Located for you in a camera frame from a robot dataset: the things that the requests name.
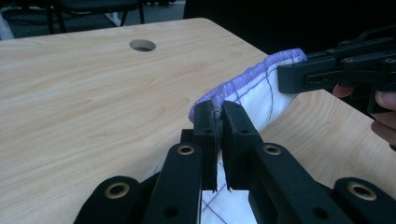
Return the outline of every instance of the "chair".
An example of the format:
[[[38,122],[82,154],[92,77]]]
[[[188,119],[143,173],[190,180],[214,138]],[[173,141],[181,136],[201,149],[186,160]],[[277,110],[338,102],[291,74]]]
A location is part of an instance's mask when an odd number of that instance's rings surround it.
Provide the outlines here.
[[[123,12],[120,21],[120,26],[123,26],[128,11],[139,9],[140,23],[145,23],[140,0],[46,0],[46,9],[50,34],[53,34],[52,10],[55,12],[62,33],[66,33],[62,12],[71,15]]]

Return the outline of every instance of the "human hand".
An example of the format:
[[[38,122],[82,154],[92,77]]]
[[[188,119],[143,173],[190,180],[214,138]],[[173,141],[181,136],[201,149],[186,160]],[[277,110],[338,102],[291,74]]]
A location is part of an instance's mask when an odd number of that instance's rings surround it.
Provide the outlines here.
[[[332,93],[337,97],[346,97],[353,91],[354,88],[344,88],[336,85]],[[396,150],[396,91],[378,91],[375,94],[375,100],[382,107],[393,111],[372,114],[375,121],[372,123],[371,129],[387,141],[393,150]]]

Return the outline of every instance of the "table surface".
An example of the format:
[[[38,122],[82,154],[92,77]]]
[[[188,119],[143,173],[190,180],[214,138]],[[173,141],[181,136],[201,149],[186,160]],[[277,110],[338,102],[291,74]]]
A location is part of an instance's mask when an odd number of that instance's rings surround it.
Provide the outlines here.
[[[205,19],[1,41],[0,222],[71,223],[105,179],[158,172],[192,103],[265,56]],[[356,176],[395,197],[396,153],[371,122],[312,91],[262,138],[329,187]]]

